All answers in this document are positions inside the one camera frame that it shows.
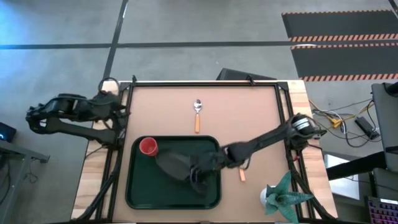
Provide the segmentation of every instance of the potted plant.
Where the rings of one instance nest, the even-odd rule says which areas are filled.
[[[292,205],[305,202],[313,198],[313,195],[300,192],[289,192],[291,174],[286,173],[276,187],[267,185],[260,194],[260,201],[266,209],[266,215],[275,213],[277,210],[290,222],[298,224],[297,214]]]

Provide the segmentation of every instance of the concrete floor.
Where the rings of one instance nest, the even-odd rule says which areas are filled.
[[[0,0],[0,44],[111,43],[121,3]],[[287,40],[282,12],[390,8],[388,0],[130,0],[119,42]],[[0,121],[17,128],[16,144],[51,155],[48,164],[33,163],[39,181],[24,184],[13,223],[70,218],[87,141],[65,134],[35,134],[24,116],[29,106],[45,103],[59,93],[95,95],[108,53],[108,49],[0,50]],[[223,67],[298,79],[288,47],[118,49],[111,76],[118,80],[130,80],[133,74],[139,80],[214,80]],[[327,110],[370,98],[372,83],[306,86],[309,97]],[[364,106],[340,112],[356,113]],[[348,127],[360,133],[352,121]],[[381,144],[373,142],[351,148],[330,134],[322,138],[321,145],[325,151],[358,157],[381,150]]]

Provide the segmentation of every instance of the spoon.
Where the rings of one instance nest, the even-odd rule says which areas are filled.
[[[199,99],[195,100],[193,103],[195,111],[197,111],[197,116],[195,119],[195,133],[199,133],[199,111],[201,110],[201,101]]]

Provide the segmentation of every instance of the brown tabletop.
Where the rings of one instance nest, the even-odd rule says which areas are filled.
[[[311,115],[303,81],[287,81],[294,113]],[[106,82],[105,90],[116,90],[116,85]],[[288,171],[284,143],[269,146],[254,154],[250,168],[245,171],[246,181],[241,182],[237,169],[221,171],[222,198],[210,210],[134,210],[125,201],[126,180],[131,155],[131,145],[141,136],[195,135],[193,102],[201,99],[200,134],[210,135],[220,145],[247,141],[276,128],[280,124],[275,90],[268,86],[237,87],[139,87],[134,88],[131,115],[126,133],[123,161],[119,176],[114,222],[283,222],[278,212],[264,215],[259,194],[267,185],[275,185]],[[94,128],[102,129],[96,123]],[[90,142],[87,153],[99,147]],[[98,193],[106,158],[106,150],[98,151],[85,161],[76,195],[72,218],[78,217]],[[312,192],[326,210],[336,217],[336,208],[330,191],[322,152],[308,147],[303,151],[308,182]],[[107,193],[103,217],[107,213]],[[308,216],[302,205],[303,215]]]

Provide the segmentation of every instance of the green tray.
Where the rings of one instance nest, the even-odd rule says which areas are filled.
[[[139,137],[132,144],[126,202],[134,209],[211,209],[221,199],[221,174],[215,172],[206,179],[206,195],[196,193],[189,183],[168,176],[156,164],[155,157],[139,150]],[[216,152],[218,142],[211,136],[151,136],[161,150],[173,150],[185,155]]]

